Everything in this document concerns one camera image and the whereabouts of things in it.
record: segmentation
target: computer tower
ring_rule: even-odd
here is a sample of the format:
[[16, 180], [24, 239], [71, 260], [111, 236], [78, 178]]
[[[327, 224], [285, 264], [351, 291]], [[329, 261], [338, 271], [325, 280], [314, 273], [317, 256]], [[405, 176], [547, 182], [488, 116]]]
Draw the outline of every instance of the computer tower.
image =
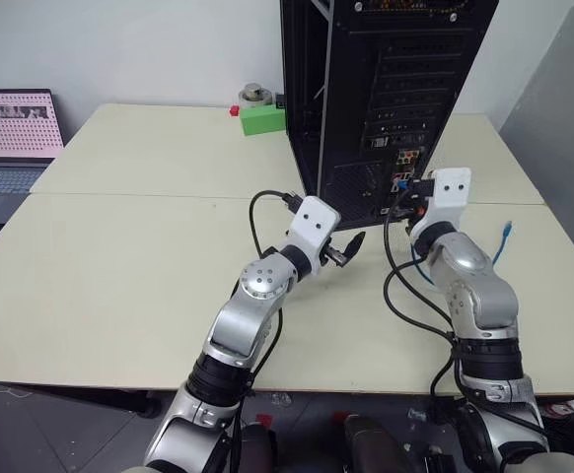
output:
[[342, 229], [381, 223], [424, 173], [496, 7], [281, 0], [287, 133], [307, 194]]

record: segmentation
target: table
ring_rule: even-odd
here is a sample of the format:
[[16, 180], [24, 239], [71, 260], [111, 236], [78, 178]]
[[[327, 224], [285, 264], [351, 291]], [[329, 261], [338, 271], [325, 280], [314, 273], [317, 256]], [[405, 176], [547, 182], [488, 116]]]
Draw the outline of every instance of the table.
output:
[[[543, 200], [484, 115], [452, 115], [430, 169], [473, 169], [469, 202]], [[302, 192], [284, 132], [246, 137], [225, 108], [106, 104], [33, 192], [249, 199], [261, 188]]]
[[[247, 209], [243, 199], [31, 195], [0, 233], [0, 381], [177, 388], [254, 258]], [[256, 220], [269, 245], [284, 237], [291, 215], [270, 199]], [[520, 300], [526, 372], [539, 394], [574, 393], [574, 245], [543, 205], [471, 204], [462, 225], [492, 253], [507, 220], [514, 230], [496, 270]], [[338, 233], [337, 245], [354, 233]], [[427, 392], [448, 349], [385, 308], [381, 233], [368, 229], [349, 266], [324, 268], [296, 288], [256, 387]], [[393, 242], [406, 260], [401, 226]], [[442, 303], [415, 271], [407, 274]], [[438, 324], [398, 285], [392, 294]], [[442, 391], [455, 391], [452, 379]]]

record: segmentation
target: gray floor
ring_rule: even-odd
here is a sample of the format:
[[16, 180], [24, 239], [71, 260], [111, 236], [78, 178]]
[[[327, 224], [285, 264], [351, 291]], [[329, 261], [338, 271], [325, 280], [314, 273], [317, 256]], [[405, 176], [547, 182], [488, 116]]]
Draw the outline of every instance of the gray floor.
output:
[[[340, 419], [346, 413], [377, 418], [414, 461], [429, 445], [458, 458], [454, 431], [409, 419], [423, 398], [351, 394], [260, 393], [246, 402], [244, 423], [270, 416], [284, 472], [340, 472]], [[41, 394], [0, 392], [0, 473], [119, 472], [138, 465], [160, 419]]]

